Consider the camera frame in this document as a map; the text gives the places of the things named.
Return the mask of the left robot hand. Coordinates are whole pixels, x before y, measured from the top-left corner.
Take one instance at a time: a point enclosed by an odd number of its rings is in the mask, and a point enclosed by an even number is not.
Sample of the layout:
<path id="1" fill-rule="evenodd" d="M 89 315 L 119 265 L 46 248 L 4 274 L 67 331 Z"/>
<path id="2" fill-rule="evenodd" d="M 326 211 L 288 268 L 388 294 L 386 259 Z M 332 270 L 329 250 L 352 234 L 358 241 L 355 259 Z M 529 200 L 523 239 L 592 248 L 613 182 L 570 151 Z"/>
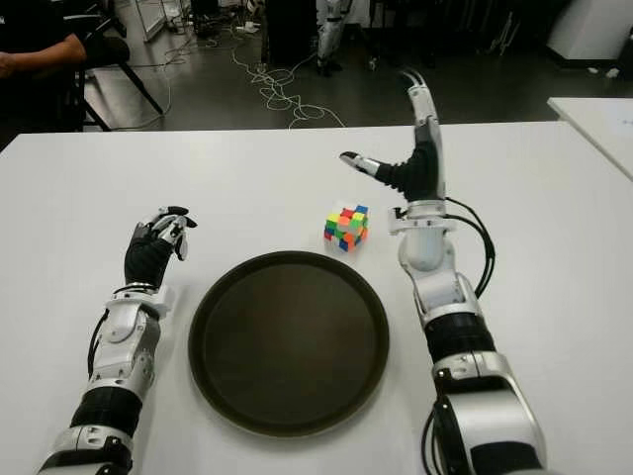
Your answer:
<path id="1" fill-rule="evenodd" d="M 189 210 L 179 206 L 161 207 L 140 221 L 133 232 L 124 260 L 128 286 L 158 289 L 172 255 L 184 261 L 188 253 L 187 231 L 198 224 Z"/>

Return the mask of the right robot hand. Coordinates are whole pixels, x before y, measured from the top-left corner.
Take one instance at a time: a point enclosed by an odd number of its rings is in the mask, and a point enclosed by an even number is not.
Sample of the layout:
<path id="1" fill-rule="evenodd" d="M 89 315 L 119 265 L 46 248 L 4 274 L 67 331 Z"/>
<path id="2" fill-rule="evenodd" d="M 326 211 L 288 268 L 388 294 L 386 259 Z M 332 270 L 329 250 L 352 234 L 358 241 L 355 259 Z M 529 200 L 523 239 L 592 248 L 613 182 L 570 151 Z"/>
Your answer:
<path id="1" fill-rule="evenodd" d="M 339 158 L 348 166 L 402 193 L 408 203 L 445 199 L 443 144 L 439 118 L 423 76 L 412 68 L 401 71 L 409 82 L 407 96 L 413 113 L 414 147 L 408 160 L 387 163 L 355 151 Z"/>

